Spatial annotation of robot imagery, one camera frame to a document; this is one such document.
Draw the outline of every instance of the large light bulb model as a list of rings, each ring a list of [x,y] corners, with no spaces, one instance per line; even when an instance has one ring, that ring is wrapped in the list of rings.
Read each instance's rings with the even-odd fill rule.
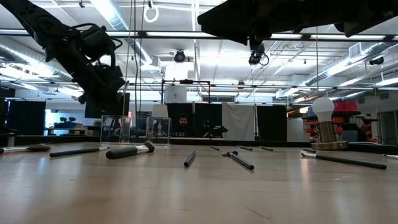
[[[335,142],[335,129],[331,122],[331,115],[335,110],[335,104],[328,98],[319,98],[312,104],[312,111],[318,117],[319,134],[321,142]]]
[[[322,97],[312,104],[312,111],[317,115],[319,122],[331,121],[331,114],[335,110],[335,104],[328,98]]]

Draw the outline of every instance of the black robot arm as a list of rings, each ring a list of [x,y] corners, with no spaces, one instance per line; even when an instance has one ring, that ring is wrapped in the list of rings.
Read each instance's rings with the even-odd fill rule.
[[[125,84],[121,69],[115,66],[114,51],[122,44],[112,39],[105,27],[82,24],[70,27],[28,0],[0,0],[46,52],[45,61],[56,59],[73,77],[85,93],[79,97],[84,103],[89,97],[98,106],[108,109],[118,104],[118,90]],[[111,56],[111,65],[93,65],[104,55]]]

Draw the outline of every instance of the wooden table surface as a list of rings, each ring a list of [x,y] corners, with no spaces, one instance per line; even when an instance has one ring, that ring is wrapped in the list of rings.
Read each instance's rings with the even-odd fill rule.
[[[52,151],[98,146],[54,144]],[[387,170],[302,159],[299,149],[237,150],[250,171],[208,146],[158,147],[108,160],[105,152],[49,158],[0,156],[0,223],[396,223],[398,161],[360,152],[320,152],[386,164]],[[189,169],[183,162],[193,151]]]

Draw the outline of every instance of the person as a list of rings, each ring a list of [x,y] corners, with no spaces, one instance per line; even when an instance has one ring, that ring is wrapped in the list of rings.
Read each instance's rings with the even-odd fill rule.
[[[184,137],[196,137],[196,132],[188,123],[188,116],[184,113],[178,116],[178,127],[176,128],[174,133],[184,133]]]

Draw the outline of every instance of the light bulb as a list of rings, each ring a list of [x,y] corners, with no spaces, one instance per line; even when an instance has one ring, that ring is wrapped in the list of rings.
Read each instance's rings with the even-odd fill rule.
[[[317,115],[318,122],[331,121],[331,114],[335,110],[335,104],[328,98],[322,97],[312,104],[312,111]]]

